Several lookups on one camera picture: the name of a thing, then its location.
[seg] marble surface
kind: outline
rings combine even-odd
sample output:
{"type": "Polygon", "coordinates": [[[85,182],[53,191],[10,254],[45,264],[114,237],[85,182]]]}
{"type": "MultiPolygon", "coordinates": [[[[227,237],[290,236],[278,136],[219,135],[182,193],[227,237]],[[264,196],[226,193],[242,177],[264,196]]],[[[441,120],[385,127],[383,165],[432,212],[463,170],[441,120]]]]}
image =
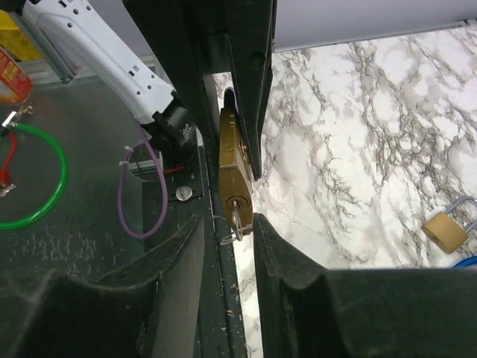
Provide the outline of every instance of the marble surface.
{"type": "MultiPolygon", "coordinates": [[[[477,28],[275,54],[254,210],[336,268],[450,266],[420,229],[477,196],[477,28]]],[[[221,94],[230,75],[217,76],[221,94]]],[[[468,222],[470,207],[458,217],[468,222]]],[[[253,237],[234,244],[250,357],[262,357],[253,237]]]]}

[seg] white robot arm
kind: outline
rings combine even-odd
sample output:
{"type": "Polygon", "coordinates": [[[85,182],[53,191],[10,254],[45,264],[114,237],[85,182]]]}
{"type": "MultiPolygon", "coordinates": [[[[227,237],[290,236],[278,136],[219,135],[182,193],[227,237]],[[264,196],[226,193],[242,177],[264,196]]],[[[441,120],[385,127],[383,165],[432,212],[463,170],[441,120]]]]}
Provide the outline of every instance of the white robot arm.
{"type": "Polygon", "coordinates": [[[173,101],[174,88],[157,77],[96,13],[87,0],[26,1],[22,17],[60,38],[146,125],[173,101]]]}

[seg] brass padlock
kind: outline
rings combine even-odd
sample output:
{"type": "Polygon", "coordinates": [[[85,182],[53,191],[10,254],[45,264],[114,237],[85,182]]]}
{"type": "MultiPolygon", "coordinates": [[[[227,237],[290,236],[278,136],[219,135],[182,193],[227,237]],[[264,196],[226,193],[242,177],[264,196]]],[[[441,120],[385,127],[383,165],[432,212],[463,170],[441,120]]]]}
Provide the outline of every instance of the brass padlock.
{"type": "MultiPolygon", "coordinates": [[[[233,101],[233,92],[226,95],[233,101]]],[[[220,118],[220,155],[218,188],[221,203],[229,226],[235,237],[222,239],[222,244],[235,240],[252,232],[252,174],[248,161],[247,147],[241,135],[237,111],[231,103],[221,110],[220,118]]]]}
{"type": "Polygon", "coordinates": [[[423,231],[426,235],[448,254],[457,250],[459,246],[469,239],[468,233],[477,225],[477,221],[475,221],[462,228],[449,216],[449,214],[464,201],[472,201],[477,205],[477,199],[474,197],[463,196],[448,207],[446,211],[438,213],[423,226],[423,231]]]}

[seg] yellow container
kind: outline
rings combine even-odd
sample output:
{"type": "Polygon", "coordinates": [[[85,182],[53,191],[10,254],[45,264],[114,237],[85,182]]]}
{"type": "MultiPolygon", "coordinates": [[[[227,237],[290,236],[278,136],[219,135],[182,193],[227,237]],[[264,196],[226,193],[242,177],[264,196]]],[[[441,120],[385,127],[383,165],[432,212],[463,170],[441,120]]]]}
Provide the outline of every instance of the yellow container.
{"type": "Polygon", "coordinates": [[[0,10],[0,45],[21,61],[38,60],[42,57],[16,23],[2,10],[0,10]]]}

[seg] blue object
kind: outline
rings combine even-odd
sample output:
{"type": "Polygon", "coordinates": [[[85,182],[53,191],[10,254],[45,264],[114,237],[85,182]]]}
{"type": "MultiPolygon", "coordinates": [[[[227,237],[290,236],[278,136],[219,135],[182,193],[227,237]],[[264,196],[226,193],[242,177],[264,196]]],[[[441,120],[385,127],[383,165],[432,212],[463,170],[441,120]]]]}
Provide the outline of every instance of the blue object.
{"type": "Polygon", "coordinates": [[[471,256],[456,263],[453,267],[469,267],[477,265],[477,256],[471,256]]]}

